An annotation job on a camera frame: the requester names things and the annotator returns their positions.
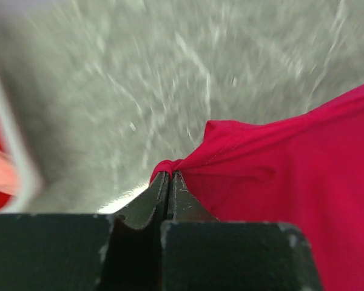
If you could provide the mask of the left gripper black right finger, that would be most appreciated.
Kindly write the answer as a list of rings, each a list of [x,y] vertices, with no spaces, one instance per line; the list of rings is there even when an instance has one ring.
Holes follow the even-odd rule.
[[[160,239],[163,290],[322,290],[300,229],[284,222],[221,222],[178,172]]]

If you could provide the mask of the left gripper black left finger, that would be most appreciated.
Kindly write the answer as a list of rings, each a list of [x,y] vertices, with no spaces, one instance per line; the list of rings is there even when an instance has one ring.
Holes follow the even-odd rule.
[[[157,290],[169,176],[112,214],[0,214],[0,290]]]

